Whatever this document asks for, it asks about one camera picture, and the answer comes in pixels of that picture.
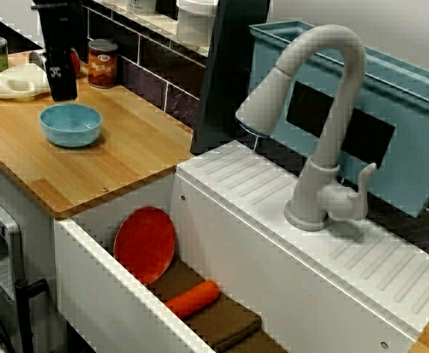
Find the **blue bowl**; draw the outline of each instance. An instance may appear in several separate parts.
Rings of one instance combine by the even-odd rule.
[[[102,128],[102,116],[80,104],[57,104],[39,115],[44,136],[59,146],[81,147],[94,142]]]

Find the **orange plate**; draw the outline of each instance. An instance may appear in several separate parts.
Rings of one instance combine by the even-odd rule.
[[[162,276],[174,251],[173,223],[155,207],[142,207],[126,218],[114,243],[117,261],[143,285],[150,285]]]

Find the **white faucet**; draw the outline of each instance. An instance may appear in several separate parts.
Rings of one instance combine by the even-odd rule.
[[[247,131],[269,136],[283,110],[292,78],[310,56],[322,49],[341,52],[344,73],[316,150],[307,159],[285,208],[285,217],[291,224],[312,232],[325,227],[327,214],[337,221],[347,221],[360,220],[368,213],[368,183],[376,163],[361,171],[357,193],[337,182],[338,155],[366,72],[366,51],[360,38],[350,29],[336,25],[318,26],[303,33],[286,47],[235,114]]]

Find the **kitchen sink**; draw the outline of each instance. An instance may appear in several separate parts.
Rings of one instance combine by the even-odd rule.
[[[368,220],[283,215],[297,178],[237,141],[54,223],[58,310],[96,352],[214,352],[113,258],[134,210],[166,211],[176,253],[261,315],[288,352],[406,353],[429,321],[429,256]]]

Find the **carrot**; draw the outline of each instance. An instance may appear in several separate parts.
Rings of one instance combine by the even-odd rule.
[[[212,281],[193,287],[166,302],[166,306],[179,318],[185,318],[202,307],[214,302],[219,296],[219,287]]]

